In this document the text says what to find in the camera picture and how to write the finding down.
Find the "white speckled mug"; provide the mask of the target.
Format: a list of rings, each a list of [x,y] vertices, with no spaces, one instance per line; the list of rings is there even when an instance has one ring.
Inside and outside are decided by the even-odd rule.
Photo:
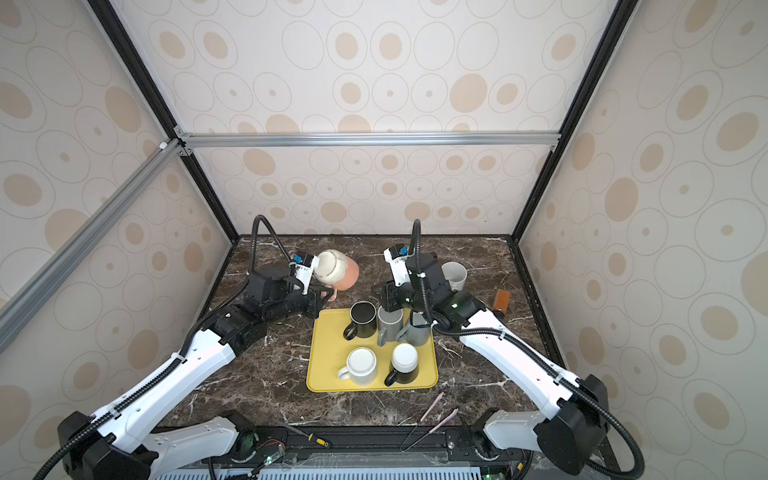
[[[464,289],[468,271],[462,264],[446,262],[442,265],[442,272],[452,291]]]

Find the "pink cream mug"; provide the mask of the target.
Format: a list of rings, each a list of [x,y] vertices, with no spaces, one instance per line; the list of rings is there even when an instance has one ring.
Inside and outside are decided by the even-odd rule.
[[[360,269],[351,257],[338,250],[327,249],[317,258],[318,265],[314,269],[314,277],[333,289],[330,301],[335,300],[339,291],[349,290],[357,282]]]

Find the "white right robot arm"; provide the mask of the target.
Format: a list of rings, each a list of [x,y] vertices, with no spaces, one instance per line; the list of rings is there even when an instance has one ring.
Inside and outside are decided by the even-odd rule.
[[[384,259],[392,280],[374,287],[382,306],[424,315],[434,333],[452,337],[479,353],[520,387],[534,412],[494,411],[481,424],[481,437],[497,450],[542,453],[560,470],[578,475],[585,467],[614,479],[638,479],[645,459],[629,430],[609,411],[607,389],[594,375],[585,379],[560,367],[513,334],[483,302],[454,291],[437,259],[398,244]],[[633,457],[628,471],[611,470],[592,453],[615,431]]]

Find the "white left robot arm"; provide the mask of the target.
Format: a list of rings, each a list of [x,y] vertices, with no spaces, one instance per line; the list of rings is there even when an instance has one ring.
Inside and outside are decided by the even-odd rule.
[[[73,479],[149,479],[159,474],[166,446],[154,447],[152,430],[213,373],[265,337],[273,321],[294,314],[316,319],[334,293],[314,285],[295,267],[251,271],[244,284],[203,315],[178,351],[154,372],[91,415],[79,411],[58,426],[59,449],[35,476],[57,465]]]

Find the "grey mug lying back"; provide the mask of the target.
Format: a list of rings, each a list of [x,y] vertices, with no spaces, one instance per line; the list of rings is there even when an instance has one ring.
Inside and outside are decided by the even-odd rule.
[[[396,336],[398,342],[407,342],[414,347],[424,345],[431,337],[431,327],[419,312],[411,311],[404,326]]]

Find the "tall grey mug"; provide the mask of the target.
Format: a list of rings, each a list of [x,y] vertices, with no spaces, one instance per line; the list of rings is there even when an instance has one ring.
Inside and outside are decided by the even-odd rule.
[[[379,306],[377,310],[377,345],[383,347],[389,342],[395,342],[398,334],[403,327],[404,312],[402,309],[397,309],[392,312],[388,312],[383,306]]]

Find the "black mug white bottom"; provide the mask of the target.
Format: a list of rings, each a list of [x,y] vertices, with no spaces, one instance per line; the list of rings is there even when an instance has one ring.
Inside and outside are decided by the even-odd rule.
[[[384,380],[386,387],[394,384],[409,384],[415,380],[419,373],[419,355],[417,349],[408,343],[403,343],[394,348],[391,357],[390,372]]]

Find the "white mug front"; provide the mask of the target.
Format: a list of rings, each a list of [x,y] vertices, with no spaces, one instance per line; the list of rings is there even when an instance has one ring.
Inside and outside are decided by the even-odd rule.
[[[337,373],[337,378],[352,381],[358,386],[367,386],[375,380],[376,375],[376,354],[369,348],[359,347],[349,353],[345,366]]]

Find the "pink tweezers left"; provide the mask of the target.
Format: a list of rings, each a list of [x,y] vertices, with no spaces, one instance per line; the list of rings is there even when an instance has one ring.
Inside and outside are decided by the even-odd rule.
[[[400,451],[401,451],[401,452],[402,452],[402,451],[406,451],[408,448],[410,448],[410,447],[408,447],[408,448],[406,447],[406,443],[408,442],[408,440],[410,439],[410,437],[413,435],[413,433],[416,431],[416,429],[417,429],[419,426],[421,426],[421,424],[422,424],[422,423],[423,423],[423,422],[424,422],[424,421],[427,419],[427,417],[429,416],[429,414],[431,413],[431,411],[432,411],[432,410],[433,410],[433,409],[434,409],[434,408],[435,408],[435,407],[438,405],[438,403],[439,403],[439,402],[440,402],[440,401],[443,399],[444,395],[445,395],[445,393],[444,393],[444,392],[440,392],[440,393],[439,393],[439,394],[436,396],[436,398],[434,399],[434,401],[433,401],[433,402],[432,402],[432,403],[429,405],[429,407],[428,407],[428,408],[425,410],[425,412],[422,414],[422,416],[421,416],[421,417],[418,419],[418,421],[416,422],[416,424],[415,424],[415,425],[413,426],[413,428],[412,428],[412,429],[409,431],[409,433],[406,435],[405,439],[404,439],[404,440],[403,440],[403,442],[401,443],[401,445],[400,445]]]

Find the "yellow black screwdriver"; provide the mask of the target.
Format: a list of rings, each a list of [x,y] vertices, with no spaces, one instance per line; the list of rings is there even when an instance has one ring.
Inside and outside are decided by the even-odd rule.
[[[307,440],[309,442],[311,442],[311,443],[318,444],[318,445],[322,446],[323,448],[329,448],[330,447],[330,442],[329,441],[327,441],[327,440],[317,436],[315,433],[305,432],[305,431],[303,431],[303,430],[301,430],[301,429],[299,429],[299,428],[297,428],[297,427],[295,427],[293,425],[290,425],[290,424],[288,424],[286,422],[280,422],[279,425],[282,426],[283,428],[285,428],[285,429],[287,429],[287,430],[297,434],[297,435],[300,435],[302,437],[306,437]]]

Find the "horizontal aluminium frame bar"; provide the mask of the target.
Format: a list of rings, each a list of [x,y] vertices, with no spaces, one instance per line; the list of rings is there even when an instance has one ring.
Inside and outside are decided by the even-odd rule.
[[[560,137],[557,131],[180,134],[180,140],[190,148],[553,146],[559,142]]]

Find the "left aluminium frame bar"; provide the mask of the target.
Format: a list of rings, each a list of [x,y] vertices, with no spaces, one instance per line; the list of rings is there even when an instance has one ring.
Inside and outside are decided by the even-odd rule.
[[[60,288],[131,207],[169,160],[180,155],[178,139],[168,139],[75,232],[1,311],[1,348],[18,337],[29,321]]]

